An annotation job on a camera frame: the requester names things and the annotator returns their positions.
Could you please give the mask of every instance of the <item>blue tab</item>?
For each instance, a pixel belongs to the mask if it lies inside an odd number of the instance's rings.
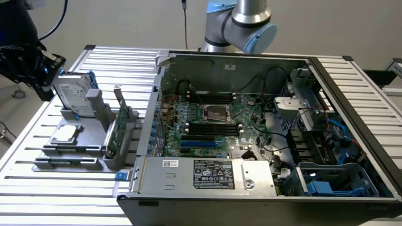
[[[208,13],[226,11],[237,6],[236,0],[212,0],[208,5]]]
[[[309,193],[313,196],[342,196],[358,197],[365,196],[365,188],[358,187],[352,191],[333,191],[332,185],[328,181],[313,181],[308,184]]]
[[[115,181],[129,181],[129,173],[118,172],[115,174]]]
[[[244,52],[262,54],[274,41],[277,31],[277,25],[274,23],[268,23],[248,41]]]
[[[90,79],[91,79],[91,86],[94,89],[99,89],[95,73],[93,71],[89,72]]]

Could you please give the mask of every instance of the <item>hard drive label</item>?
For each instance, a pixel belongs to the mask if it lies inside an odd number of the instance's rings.
[[[86,95],[91,87],[85,87],[82,85],[61,84],[59,85],[63,96],[67,100],[67,107],[78,113],[81,116],[91,117],[94,116],[94,110],[91,107],[91,102],[89,101]]]
[[[194,160],[197,189],[234,189],[233,161]]]

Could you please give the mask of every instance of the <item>sticker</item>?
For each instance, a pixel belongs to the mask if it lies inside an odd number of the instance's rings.
[[[236,189],[233,161],[194,160],[197,189]]]
[[[89,89],[79,85],[61,84],[63,96],[67,100],[69,107],[81,116],[94,116],[91,102],[87,99]]]
[[[225,69],[234,71],[237,69],[237,65],[225,65]]]
[[[179,160],[163,160],[163,167],[179,167]]]

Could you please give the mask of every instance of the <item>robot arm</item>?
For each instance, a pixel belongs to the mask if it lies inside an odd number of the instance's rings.
[[[266,0],[212,0],[208,6],[205,52],[261,54],[270,46],[277,25],[270,23]]]
[[[50,101],[66,58],[47,52],[23,0],[0,0],[0,74]]]

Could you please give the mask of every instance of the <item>motherboard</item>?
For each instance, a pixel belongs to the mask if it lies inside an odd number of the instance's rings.
[[[242,158],[248,151],[261,156],[268,139],[264,99],[252,96],[220,98],[175,96],[163,104],[166,157]]]

